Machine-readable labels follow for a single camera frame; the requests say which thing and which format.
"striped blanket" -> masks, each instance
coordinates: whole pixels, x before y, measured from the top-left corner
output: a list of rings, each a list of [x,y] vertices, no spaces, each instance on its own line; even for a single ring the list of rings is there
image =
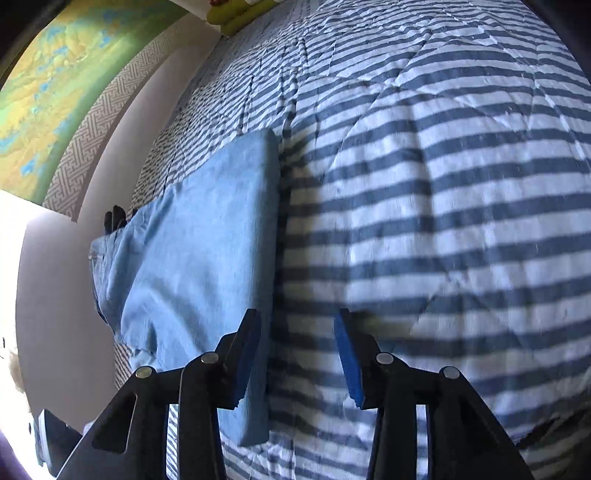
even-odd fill
[[[348,396],[338,307],[410,365],[460,368],[534,475],[560,477],[591,431],[563,423],[591,400],[590,100],[518,0],[293,0],[220,42],[132,206],[236,135],[280,141],[272,433],[224,440],[230,478],[365,477],[375,412]],[[175,433],[172,409],[171,478]]]

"white wall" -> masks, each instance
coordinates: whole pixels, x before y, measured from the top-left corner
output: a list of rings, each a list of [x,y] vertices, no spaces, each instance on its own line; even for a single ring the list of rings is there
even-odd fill
[[[10,221],[2,220],[0,238],[12,239],[5,243],[13,244],[8,255],[13,262],[2,267],[0,281],[14,282],[18,268],[18,353],[33,414],[49,408],[82,430],[115,393],[112,334],[95,311],[89,245],[102,235],[107,210],[114,204],[129,206],[153,141],[218,39],[215,30],[204,29],[198,46],[174,52],[142,88],[101,156],[77,223],[4,192],[0,196],[3,215],[27,204],[20,210],[28,213],[16,215],[17,228],[5,228]],[[24,238],[15,267],[18,231]]]

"black plastic bracket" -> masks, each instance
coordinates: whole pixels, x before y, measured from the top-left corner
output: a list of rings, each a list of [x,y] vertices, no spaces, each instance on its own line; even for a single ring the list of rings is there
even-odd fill
[[[168,407],[179,404],[180,480],[226,480],[217,409],[244,397],[261,337],[261,318],[246,311],[236,333],[225,335],[182,369],[141,367],[82,437],[59,480],[164,480]]]

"stripe pattern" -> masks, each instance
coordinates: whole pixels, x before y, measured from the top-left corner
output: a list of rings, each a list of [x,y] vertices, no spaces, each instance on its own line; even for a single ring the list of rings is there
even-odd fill
[[[557,419],[522,454],[559,478],[591,431],[568,421],[591,400],[590,100],[518,0],[293,0],[220,42],[132,206],[239,134],[280,139],[272,432],[224,439],[231,478],[365,478],[375,412],[348,396],[339,307],[410,365],[460,368],[516,442]]]

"light blue fabric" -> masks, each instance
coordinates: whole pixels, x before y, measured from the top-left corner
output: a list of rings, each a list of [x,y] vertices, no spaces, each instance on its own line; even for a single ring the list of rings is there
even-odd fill
[[[238,328],[248,308],[263,330],[246,397],[219,410],[241,445],[268,439],[265,402],[279,202],[278,146],[270,130],[238,137],[195,173],[92,242],[98,308],[131,367],[183,367]]]

